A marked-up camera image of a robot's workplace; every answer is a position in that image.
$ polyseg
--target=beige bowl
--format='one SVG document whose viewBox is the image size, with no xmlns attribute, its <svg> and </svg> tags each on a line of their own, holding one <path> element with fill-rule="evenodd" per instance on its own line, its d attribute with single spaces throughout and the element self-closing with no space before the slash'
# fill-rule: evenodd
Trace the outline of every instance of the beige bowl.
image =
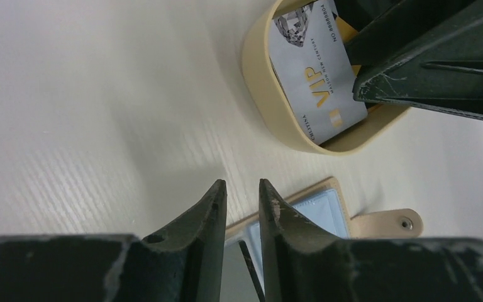
<svg viewBox="0 0 483 302">
<path fill-rule="evenodd" d="M 271 21 L 311 1 L 277 0 L 253 25 L 243 42 L 241 66 L 245 83 L 260 111 L 267 128 L 290 148 L 317 154 L 343 155 L 358 150 L 401 117 L 408 107 L 382 105 L 369 111 L 367 118 L 331 138 L 321 146 L 313 143 L 301 130 L 288 100 L 273 71 L 269 59 L 268 40 Z M 344 41 L 356 31 L 338 18 L 336 20 Z"/>
</svg>

